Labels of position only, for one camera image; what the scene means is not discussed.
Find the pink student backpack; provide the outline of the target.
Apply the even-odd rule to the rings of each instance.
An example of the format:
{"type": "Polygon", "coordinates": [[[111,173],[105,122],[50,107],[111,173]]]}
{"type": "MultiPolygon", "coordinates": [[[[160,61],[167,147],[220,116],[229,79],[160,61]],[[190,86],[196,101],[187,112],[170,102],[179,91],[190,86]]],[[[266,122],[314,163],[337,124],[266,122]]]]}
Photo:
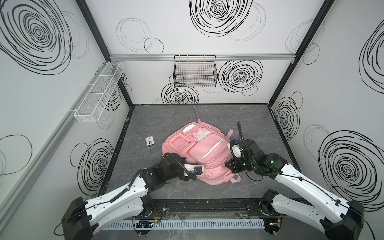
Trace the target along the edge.
{"type": "Polygon", "coordinates": [[[225,135],[215,126],[198,120],[170,135],[163,142],[162,152],[176,153],[186,158],[188,165],[202,166],[203,172],[197,178],[209,185],[238,183],[240,175],[225,166],[233,157],[230,150],[233,132],[229,130],[225,135]]]}

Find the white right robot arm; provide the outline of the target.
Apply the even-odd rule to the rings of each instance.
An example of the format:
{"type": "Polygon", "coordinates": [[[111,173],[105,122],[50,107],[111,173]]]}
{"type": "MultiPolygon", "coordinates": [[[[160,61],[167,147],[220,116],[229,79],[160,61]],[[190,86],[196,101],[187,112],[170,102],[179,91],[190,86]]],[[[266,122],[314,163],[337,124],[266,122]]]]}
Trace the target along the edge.
{"type": "Polygon", "coordinates": [[[290,188],[307,202],[287,198],[268,190],[260,199],[259,208],[266,216],[288,215],[326,235],[329,240],[357,240],[364,226],[364,206],[331,193],[299,172],[286,159],[265,154],[252,140],[232,140],[231,159],[226,167],[237,174],[252,171],[290,188]]]}

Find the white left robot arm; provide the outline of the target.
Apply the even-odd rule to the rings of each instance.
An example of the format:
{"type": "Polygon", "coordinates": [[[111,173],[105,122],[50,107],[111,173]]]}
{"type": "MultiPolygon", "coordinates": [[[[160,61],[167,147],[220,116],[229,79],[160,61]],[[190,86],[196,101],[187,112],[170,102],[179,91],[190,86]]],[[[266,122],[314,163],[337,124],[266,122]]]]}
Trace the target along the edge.
{"type": "Polygon", "coordinates": [[[178,178],[196,181],[204,166],[187,163],[176,153],[165,153],[152,167],[138,170],[131,181],[107,194],[73,200],[60,226],[66,240],[90,240],[105,227],[126,218],[146,217],[156,210],[150,194],[178,178]]]}

